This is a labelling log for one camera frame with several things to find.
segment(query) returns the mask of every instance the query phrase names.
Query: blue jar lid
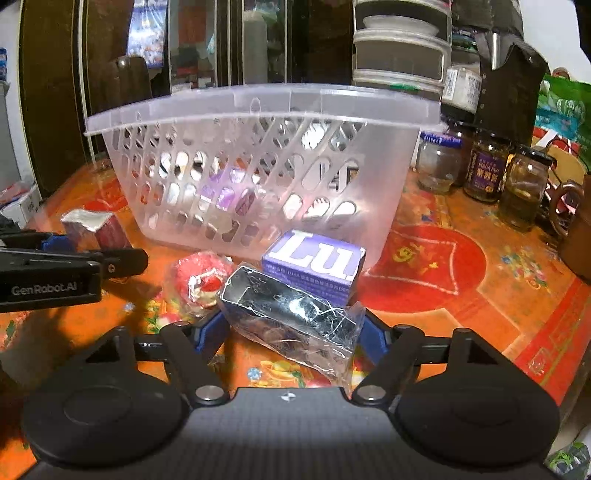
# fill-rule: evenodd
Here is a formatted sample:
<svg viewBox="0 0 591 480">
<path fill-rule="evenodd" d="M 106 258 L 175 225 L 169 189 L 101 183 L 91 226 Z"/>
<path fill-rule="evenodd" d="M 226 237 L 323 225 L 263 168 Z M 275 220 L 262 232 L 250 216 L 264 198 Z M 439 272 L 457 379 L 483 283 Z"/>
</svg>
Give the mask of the blue jar lid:
<svg viewBox="0 0 591 480">
<path fill-rule="evenodd" d="M 435 145 L 449 148 L 461 148 L 462 140 L 451 135 L 436 134 L 433 132 L 421 132 L 421 139 Z"/>
</svg>

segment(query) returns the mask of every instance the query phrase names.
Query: purple box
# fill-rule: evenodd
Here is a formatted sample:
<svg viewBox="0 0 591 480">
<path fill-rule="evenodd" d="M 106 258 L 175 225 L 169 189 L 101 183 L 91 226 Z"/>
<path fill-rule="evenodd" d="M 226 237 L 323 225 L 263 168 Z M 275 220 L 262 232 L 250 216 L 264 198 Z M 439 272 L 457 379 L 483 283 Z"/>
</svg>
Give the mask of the purple box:
<svg viewBox="0 0 591 480">
<path fill-rule="evenodd" d="M 334 306 L 345 306 L 365 260 L 365 248 L 327 236 L 292 230 L 262 257 L 262 269 L 275 278 Z"/>
</svg>

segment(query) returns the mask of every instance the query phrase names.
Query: white box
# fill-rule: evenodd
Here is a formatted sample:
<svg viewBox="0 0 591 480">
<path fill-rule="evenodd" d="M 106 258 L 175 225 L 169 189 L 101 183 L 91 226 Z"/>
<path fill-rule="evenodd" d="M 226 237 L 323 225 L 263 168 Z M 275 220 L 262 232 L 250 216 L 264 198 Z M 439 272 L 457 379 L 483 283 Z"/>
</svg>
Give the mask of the white box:
<svg viewBox="0 0 591 480">
<path fill-rule="evenodd" d="M 25 228 L 27 222 L 39 211 L 39 204 L 41 202 L 41 195 L 37 184 L 33 185 L 27 194 L 15 200 L 9 205 L 6 205 L 0 213 L 6 218 L 13 220 L 19 228 Z"/>
</svg>

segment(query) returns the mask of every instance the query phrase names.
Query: cardboard box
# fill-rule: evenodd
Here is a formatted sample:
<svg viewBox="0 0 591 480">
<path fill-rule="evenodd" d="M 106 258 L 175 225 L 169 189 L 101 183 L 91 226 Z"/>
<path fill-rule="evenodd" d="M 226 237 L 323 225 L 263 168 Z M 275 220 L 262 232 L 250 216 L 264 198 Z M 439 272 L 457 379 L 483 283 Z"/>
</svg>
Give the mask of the cardboard box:
<svg viewBox="0 0 591 480">
<path fill-rule="evenodd" d="M 292 230 L 263 255 L 262 269 L 288 285 L 342 307 L 355 290 L 364 260 L 365 248 Z"/>
<path fill-rule="evenodd" d="M 19 228 L 25 228 L 31 217 L 39 211 L 40 203 L 41 195 L 35 184 L 25 195 L 6 205 L 0 213 L 13 220 Z"/>
</svg>

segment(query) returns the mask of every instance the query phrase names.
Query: table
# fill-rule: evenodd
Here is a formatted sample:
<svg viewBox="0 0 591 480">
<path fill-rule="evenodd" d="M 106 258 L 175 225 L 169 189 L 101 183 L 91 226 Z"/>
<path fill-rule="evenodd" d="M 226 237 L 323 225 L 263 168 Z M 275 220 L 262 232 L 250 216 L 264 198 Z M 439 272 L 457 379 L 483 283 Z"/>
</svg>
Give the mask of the table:
<svg viewBox="0 0 591 480">
<path fill-rule="evenodd" d="M 112 170 L 83 167 L 48 199 L 30 227 L 63 231 L 59 218 L 73 208 L 116 211 L 135 247 L 150 264 L 124 284 L 105 282 L 97 304 L 0 316 L 0 480 L 14 479 L 34 463 L 18 430 L 26 392 L 75 350 L 117 325 L 134 334 L 153 332 L 171 306 L 161 286 L 168 265 L 187 251 L 143 237 Z M 559 260 L 538 228 L 523 234 L 496 217 L 496 207 L 473 201 L 461 190 L 435 196 L 408 175 L 396 218 L 379 262 L 365 271 L 358 299 L 389 325 L 415 325 L 428 335 L 450 336 L 469 327 L 514 361 L 562 402 L 591 339 L 591 288 Z M 232 335 L 213 360 L 231 391 L 240 386 L 319 387 L 315 371 Z M 358 355 L 353 384 L 370 368 Z M 165 380 L 158 363 L 141 371 Z M 444 366 L 424 366 L 420 378 Z"/>
</svg>

